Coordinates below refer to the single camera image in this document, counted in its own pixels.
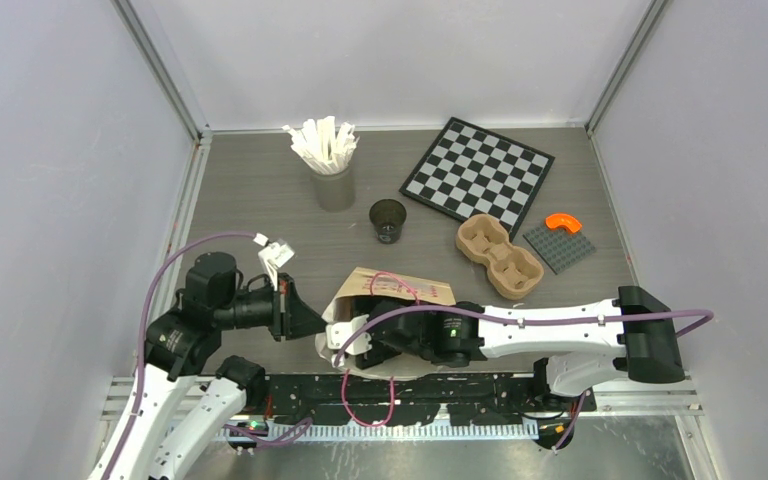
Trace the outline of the pink and cream paper bag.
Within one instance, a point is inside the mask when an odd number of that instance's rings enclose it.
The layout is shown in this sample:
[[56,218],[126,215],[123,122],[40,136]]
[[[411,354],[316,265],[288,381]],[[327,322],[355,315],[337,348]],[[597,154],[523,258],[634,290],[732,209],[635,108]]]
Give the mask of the pink and cream paper bag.
[[[450,285],[445,282],[411,276],[400,277],[386,271],[357,267],[327,305],[322,313],[322,318],[327,322],[327,326],[336,322],[350,321],[354,317],[366,314],[369,315],[368,320],[371,320],[374,316],[369,304],[376,304],[384,300],[394,301],[399,308],[424,304],[453,306],[456,303]],[[329,350],[326,346],[325,332],[315,337],[315,345],[320,356],[328,360],[334,368],[342,373],[340,399],[350,419],[366,428],[386,427],[391,421],[395,406],[398,404],[395,382],[400,377],[392,373],[379,375],[373,372],[369,374],[359,369],[355,365],[355,360],[359,355],[340,354],[338,350]],[[347,398],[348,382],[351,375],[355,375],[358,379],[387,379],[389,381],[389,407],[385,417],[377,422],[367,423],[355,415]]]

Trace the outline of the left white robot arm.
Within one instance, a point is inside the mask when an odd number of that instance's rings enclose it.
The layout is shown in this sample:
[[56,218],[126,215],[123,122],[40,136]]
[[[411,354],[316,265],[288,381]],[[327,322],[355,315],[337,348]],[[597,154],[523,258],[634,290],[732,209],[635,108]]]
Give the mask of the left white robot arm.
[[266,373],[240,356],[226,358],[199,403],[171,424],[195,386],[223,332],[265,327],[276,341],[321,333],[322,317],[298,295],[291,276],[280,272],[294,255],[273,242],[258,254],[263,286],[244,284],[235,258],[200,255],[189,269],[173,308],[153,321],[144,341],[142,383],[90,476],[93,479],[182,479],[220,429],[236,414],[253,414],[268,394]]

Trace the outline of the black coffee cup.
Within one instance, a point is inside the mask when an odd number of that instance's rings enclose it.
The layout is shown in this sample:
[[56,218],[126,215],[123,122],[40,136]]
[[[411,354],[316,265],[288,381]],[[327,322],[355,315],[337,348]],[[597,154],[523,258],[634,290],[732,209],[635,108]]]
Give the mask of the black coffee cup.
[[381,199],[369,209],[369,220],[376,239],[382,244],[396,243],[407,219],[405,206],[395,199]]

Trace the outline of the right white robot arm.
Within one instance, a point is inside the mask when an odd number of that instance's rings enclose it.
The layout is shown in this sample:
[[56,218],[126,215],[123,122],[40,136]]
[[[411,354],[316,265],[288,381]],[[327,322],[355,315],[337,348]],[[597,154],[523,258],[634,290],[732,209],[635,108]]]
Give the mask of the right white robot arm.
[[458,302],[403,306],[379,301],[352,320],[336,359],[381,348],[433,365],[463,368],[521,353],[539,353],[531,397],[544,410],[618,378],[672,384],[685,378],[669,308],[638,286],[617,297],[559,308],[515,309]]

